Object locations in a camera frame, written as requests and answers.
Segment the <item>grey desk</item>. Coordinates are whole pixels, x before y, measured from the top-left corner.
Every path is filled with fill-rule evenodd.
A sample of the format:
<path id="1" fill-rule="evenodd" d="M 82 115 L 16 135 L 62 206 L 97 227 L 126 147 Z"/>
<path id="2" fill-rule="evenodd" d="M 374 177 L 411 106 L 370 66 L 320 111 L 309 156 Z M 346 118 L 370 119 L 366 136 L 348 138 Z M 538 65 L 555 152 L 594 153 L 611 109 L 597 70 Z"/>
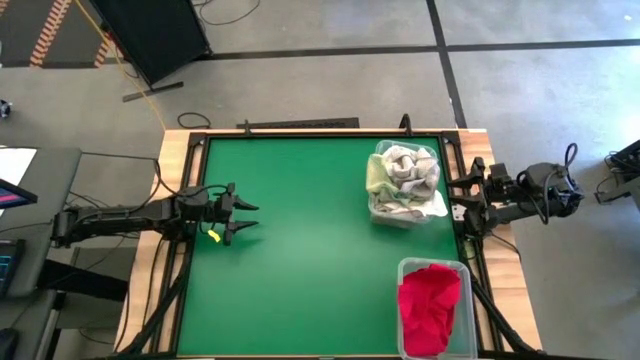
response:
<path id="1" fill-rule="evenodd" d="M 38 196 L 37 202 L 7 209 L 0 215 L 0 240 L 24 242 L 7 298 L 26 297 L 36 289 L 50 249 L 51 220 L 65 205 L 80 158 L 78 148 L 37 150 L 19 182 L 21 188 Z"/>

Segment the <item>plain white towel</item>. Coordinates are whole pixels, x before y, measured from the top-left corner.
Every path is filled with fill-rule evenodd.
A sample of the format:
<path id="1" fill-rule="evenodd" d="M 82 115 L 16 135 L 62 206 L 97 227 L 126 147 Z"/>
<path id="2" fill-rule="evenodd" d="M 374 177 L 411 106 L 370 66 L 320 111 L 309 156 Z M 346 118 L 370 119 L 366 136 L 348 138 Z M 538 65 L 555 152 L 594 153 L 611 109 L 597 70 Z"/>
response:
<path id="1" fill-rule="evenodd" d="M 438 186 L 440 166 L 426 148 L 417 150 L 393 145 L 382 154 L 387 176 L 401 196 L 413 199 L 431 198 Z"/>

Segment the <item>black partition panel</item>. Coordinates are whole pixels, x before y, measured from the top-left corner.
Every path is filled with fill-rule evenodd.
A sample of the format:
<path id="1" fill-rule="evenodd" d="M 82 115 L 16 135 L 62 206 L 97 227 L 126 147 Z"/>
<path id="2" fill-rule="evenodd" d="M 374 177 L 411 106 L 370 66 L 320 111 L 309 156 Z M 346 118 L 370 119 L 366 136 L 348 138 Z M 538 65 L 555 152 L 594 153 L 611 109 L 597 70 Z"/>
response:
<path id="1" fill-rule="evenodd" d="M 148 89 L 145 95 L 181 88 L 157 83 L 213 53 L 192 0 L 89 0 L 109 37 Z"/>

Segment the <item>red towel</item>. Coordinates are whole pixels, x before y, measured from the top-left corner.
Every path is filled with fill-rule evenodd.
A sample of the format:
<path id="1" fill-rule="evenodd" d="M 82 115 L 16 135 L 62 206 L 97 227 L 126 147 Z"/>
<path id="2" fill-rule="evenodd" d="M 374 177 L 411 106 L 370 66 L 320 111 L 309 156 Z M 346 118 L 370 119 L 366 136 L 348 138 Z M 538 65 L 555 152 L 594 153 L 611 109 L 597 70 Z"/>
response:
<path id="1" fill-rule="evenodd" d="M 444 265 L 429 265 L 406 275 L 398 287 L 402 320 L 413 325 L 452 322 L 460 287 L 457 272 Z"/>
<path id="2" fill-rule="evenodd" d="M 405 299 L 399 302 L 405 352 L 412 357 L 443 353 L 453 331 L 455 303 Z"/>

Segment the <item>black control device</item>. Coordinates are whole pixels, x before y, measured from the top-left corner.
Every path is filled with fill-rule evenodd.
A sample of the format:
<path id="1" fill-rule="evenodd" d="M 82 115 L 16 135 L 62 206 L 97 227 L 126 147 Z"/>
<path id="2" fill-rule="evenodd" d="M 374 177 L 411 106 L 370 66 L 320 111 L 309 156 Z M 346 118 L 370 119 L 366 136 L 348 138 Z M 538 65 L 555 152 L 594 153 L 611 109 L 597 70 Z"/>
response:
<path id="1" fill-rule="evenodd" d="M 9 291 L 25 251 L 24 239 L 0 239 L 0 298 Z"/>

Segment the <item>light green towel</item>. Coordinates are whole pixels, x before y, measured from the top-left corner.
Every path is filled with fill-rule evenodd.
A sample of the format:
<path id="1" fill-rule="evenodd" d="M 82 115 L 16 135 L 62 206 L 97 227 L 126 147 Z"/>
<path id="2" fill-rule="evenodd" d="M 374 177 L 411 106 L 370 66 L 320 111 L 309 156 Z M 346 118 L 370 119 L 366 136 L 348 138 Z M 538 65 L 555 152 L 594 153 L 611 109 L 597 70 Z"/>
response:
<path id="1" fill-rule="evenodd" d="M 398 198 L 399 188 L 390 171 L 392 162 L 380 154 L 371 154 L 366 168 L 366 191 L 379 201 L 392 201 Z"/>

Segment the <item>clear plastic bin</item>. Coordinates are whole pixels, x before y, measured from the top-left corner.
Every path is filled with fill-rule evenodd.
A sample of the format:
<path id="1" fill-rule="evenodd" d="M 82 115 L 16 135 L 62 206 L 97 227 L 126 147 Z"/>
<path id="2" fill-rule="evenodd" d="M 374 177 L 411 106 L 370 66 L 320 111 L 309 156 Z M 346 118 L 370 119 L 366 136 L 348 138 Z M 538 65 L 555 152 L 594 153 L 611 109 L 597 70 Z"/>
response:
<path id="1" fill-rule="evenodd" d="M 432 149 L 429 146 L 419 145 L 419 144 L 414 144 L 414 143 L 399 142 L 399 141 L 393 141 L 393 140 L 382 140 L 382 141 L 380 141 L 377 144 L 376 149 L 375 149 L 373 154 L 382 155 L 388 148 L 390 148 L 393 145 L 400 145 L 400 146 L 408 147 L 408 148 L 413 149 L 413 150 L 417 150 L 419 147 L 423 147 L 423 148 L 426 148 L 429 151 L 429 153 L 438 160 L 435 150 Z M 439 177 L 438 186 L 440 184 L 440 178 L 441 178 L 441 168 L 440 168 L 440 177 Z M 398 194 L 398 198 L 396 200 L 400 200 L 400 199 L 427 200 L 427 199 L 408 198 L 408 197 L 404 197 L 404 196 L 401 196 L 400 194 Z M 417 225 L 423 225 L 423 224 L 428 223 L 432 218 L 434 218 L 434 217 L 431 217 L 426 222 L 409 222 L 409 221 L 402 221 L 402 220 L 378 217 L 378 216 L 372 215 L 371 212 L 370 212 L 370 215 L 371 215 L 371 220 L 373 222 L 375 222 L 375 223 L 388 225 L 388 226 L 399 227 L 399 228 L 412 228 L 412 227 L 417 226 Z"/>
<path id="2" fill-rule="evenodd" d="M 435 356 L 412 357 L 404 350 L 402 322 L 398 304 L 398 287 L 402 284 L 403 278 L 406 275 L 433 264 L 444 265 L 451 268 L 457 272 L 461 279 L 460 299 L 455 307 L 453 331 L 449 338 L 449 344 L 443 353 Z M 454 260 L 437 260 L 416 257 L 409 257 L 401 260 L 397 270 L 396 303 L 397 348 L 399 356 L 403 360 L 476 360 L 478 358 L 474 300 L 471 291 L 470 272 L 463 263 Z"/>

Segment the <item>computer monitor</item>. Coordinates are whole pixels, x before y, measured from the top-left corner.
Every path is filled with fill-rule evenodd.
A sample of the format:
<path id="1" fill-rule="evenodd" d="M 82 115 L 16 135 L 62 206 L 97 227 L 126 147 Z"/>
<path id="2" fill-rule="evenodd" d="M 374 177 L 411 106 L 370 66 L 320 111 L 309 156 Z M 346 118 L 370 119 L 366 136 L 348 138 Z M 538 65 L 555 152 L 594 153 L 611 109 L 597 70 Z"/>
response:
<path id="1" fill-rule="evenodd" d="M 38 196 L 0 179 L 0 210 L 35 204 Z"/>

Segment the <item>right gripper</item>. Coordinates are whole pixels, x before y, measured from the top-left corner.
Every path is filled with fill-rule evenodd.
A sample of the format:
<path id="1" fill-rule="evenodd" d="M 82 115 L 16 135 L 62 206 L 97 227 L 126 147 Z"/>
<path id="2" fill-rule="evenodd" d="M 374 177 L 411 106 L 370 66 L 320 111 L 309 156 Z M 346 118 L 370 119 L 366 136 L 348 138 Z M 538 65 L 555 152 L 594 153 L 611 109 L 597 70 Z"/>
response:
<path id="1" fill-rule="evenodd" d="M 488 234 L 498 225 L 507 224 L 506 212 L 496 203 L 507 204 L 507 185 L 510 175 L 504 163 L 489 166 L 489 174 L 485 174 L 486 164 L 482 157 L 475 157 L 471 170 L 476 176 L 466 176 L 447 183 L 448 187 L 470 189 L 478 185 L 479 192 L 474 196 L 451 196 L 452 205 L 460 205 L 470 210 L 472 229 L 476 234 Z"/>

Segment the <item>black bar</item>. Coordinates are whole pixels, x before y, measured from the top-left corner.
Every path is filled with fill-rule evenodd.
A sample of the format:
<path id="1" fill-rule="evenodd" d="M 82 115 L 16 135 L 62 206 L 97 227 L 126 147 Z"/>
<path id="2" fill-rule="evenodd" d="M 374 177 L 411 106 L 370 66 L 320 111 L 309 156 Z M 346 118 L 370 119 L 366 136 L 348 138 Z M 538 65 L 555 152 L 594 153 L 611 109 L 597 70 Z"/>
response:
<path id="1" fill-rule="evenodd" d="M 358 117 L 288 120 L 261 123 L 245 120 L 243 123 L 237 124 L 236 127 L 238 129 L 244 129 L 246 127 L 250 129 L 359 128 L 360 122 Z"/>

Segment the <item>green table mat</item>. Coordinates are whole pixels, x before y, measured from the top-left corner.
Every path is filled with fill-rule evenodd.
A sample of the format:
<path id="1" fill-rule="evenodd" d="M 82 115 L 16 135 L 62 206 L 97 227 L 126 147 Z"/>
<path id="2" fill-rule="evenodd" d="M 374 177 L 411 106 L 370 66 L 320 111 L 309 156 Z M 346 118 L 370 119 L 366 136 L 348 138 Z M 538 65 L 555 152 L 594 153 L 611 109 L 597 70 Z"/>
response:
<path id="1" fill-rule="evenodd" d="M 250 204 L 230 246 L 199 235 L 178 352 L 387 355 L 396 351 L 397 268 L 454 260 L 450 218 L 401 229 L 372 222 L 373 138 L 214 139 L 204 181 Z"/>

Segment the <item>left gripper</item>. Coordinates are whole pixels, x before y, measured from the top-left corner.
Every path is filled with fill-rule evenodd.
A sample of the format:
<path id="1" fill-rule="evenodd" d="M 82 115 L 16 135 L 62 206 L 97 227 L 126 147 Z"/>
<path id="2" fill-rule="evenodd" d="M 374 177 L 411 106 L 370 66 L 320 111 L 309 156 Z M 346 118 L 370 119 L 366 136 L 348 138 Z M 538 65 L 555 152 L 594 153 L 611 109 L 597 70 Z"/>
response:
<path id="1" fill-rule="evenodd" d="M 207 232 L 214 230 L 220 235 L 221 241 L 219 243 L 223 245 L 231 245 L 236 232 L 258 225 L 257 221 L 233 220 L 234 208 L 247 211 L 257 211 L 259 209 L 258 206 L 249 204 L 235 195 L 234 191 L 235 184 L 229 183 L 223 192 L 217 194 L 216 200 L 207 208 L 201 221 L 201 232 L 209 236 Z"/>

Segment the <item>black equipment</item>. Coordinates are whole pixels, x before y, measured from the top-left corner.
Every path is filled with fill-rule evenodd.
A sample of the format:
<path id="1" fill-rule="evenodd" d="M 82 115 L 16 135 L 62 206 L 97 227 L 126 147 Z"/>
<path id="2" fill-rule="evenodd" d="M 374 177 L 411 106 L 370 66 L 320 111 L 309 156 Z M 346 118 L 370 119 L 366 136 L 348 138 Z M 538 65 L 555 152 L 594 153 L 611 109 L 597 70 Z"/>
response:
<path id="1" fill-rule="evenodd" d="M 620 198 L 633 199 L 640 212 L 640 139 L 604 157 L 610 175 L 594 192 L 598 204 L 604 205 Z"/>

